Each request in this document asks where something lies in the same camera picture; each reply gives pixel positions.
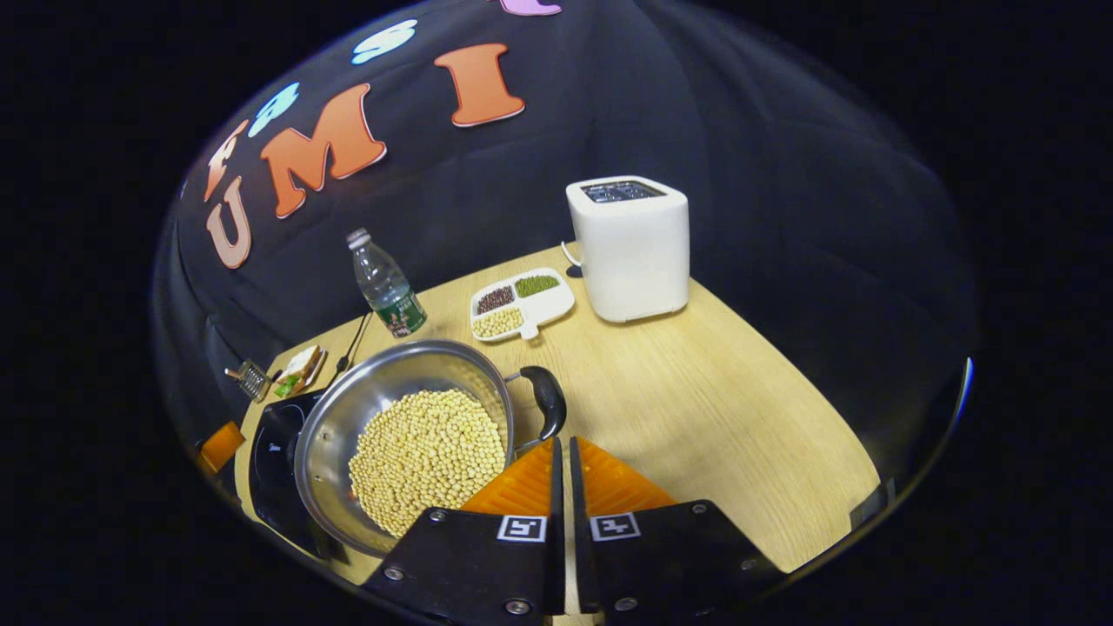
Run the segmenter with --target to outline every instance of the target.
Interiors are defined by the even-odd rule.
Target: green bottle label
[[[413,290],[406,292],[406,295],[396,300],[394,304],[384,306],[375,313],[396,338],[406,336],[425,323],[425,310],[421,307]]]

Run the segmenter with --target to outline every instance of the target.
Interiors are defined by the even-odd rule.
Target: stainless steel pot
[[[524,376],[544,412],[541,433],[514,447],[514,415],[506,382]],[[342,375],[309,412],[294,453],[302,502],[329,535],[373,556],[386,556],[397,539],[375,524],[352,496],[348,460],[367,422],[395,400],[416,391],[461,389],[475,397],[499,427],[505,464],[518,452],[555,436],[568,412],[556,379],[526,366],[503,378],[479,351],[454,341],[423,340],[384,350]]]

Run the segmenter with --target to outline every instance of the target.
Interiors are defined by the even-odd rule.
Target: pot handle
[[[533,399],[536,400],[538,408],[545,414],[545,423],[541,427],[541,433],[538,434],[538,438],[515,448],[515,453],[555,437],[560,429],[564,428],[564,420],[568,418],[564,392],[561,391],[560,383],[556,382],[556,376],[552,372],[538,365],[526,365],[516,374],[511,374],[504,380],[510,382],[518,376],[525,376],[533,383]]]

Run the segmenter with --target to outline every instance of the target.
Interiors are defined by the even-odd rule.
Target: light wood tabletop
[[[582,278],[567,278],[575,305],[541,326],[536,339],[484,343],[472,336],[469,302],[484,286],[539,267],[568,266],[560,246],[544,250],[422,292],[429,320],[395,340],[377,317],[368,319],[353,363],[401,341],[449,339],[485,354],[503,374],[524,365],[549,369],[568,401],[568,438],[581,436],[626,461],[677,501],[710,499],[778,568],[789,573],[850,531],[850,511],[879,479],[858,438],[838,412],[777,349],[691,281],[688,305],[677,313],[627,324],[601,320],[591,310]],[[274,374],[314,343],[328,351],[318,379],[324,388],[348,349],[359,320],[337,326],[279,354]],[[542,415],[524,380],[508,384],[525,442]],[[253,440],[266,403],[253,403],[240,430]],[[236,489],[244,512],[257,521],[247,489],[250,450],[235,458]],[[579,607],[572,561],[571,489],[565,489],[569,544],[568,607]],[[315,557],[304,552],[308,558]],[[381,563],[348,550],[348,564],[319,561],[362,584]],[[556,624],[590,624],[584,616]]]

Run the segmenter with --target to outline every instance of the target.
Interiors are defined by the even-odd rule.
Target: orange letter
[[[446,67],[456,85],[460,108],[452,114],[452,123],[467,127],[505,119],[525,110],[525,100],[506,91],[506,84],[499,69],[499,55],[506,51],[502,43],[481,43],[441,55],[433,61]]]
[[[275,215],[288,216],[305,203],[305,189],[294,185],[293,174],[313,190],[325,188],[325,159],[333,150],[333,178],[346,178],[386,155],[386,144],[376,141],[363,115],[364,82],[342,91],[321,109],[313,139],[287,128],[264,146],[259,156],[270,163],[278,206]]]
[[[232,158],[232,150],[236,149],[236,135],[243,133],[246,127],[247,120],[245,119],[239,123],[239,126],[237,126],[235,130],[232,131],[232,135],[228,135],[228,138],[220,144],[216,154],[209,159],[209,186],[205,189],[205,202],[208,202],[208,197],[213,195],[213,189],[216,188],[216,184],[224,177],[224,162]]]
[[[205,227],[213,235],[216,253],[229,270],[243,265],[247,253],[252,251],[252,228],[247,224],[244,203],[239,199],[240,179],[240,176],[236,176],[224,192],[224,200],[228,203],[228,208],[232,209],[232,219],[236,223],[236,245],[228,243],[228,235],[224,232],[224,224],[220,222],[221,205],[216,205],[213,213],[209,213],[208,222],[205,223]]]

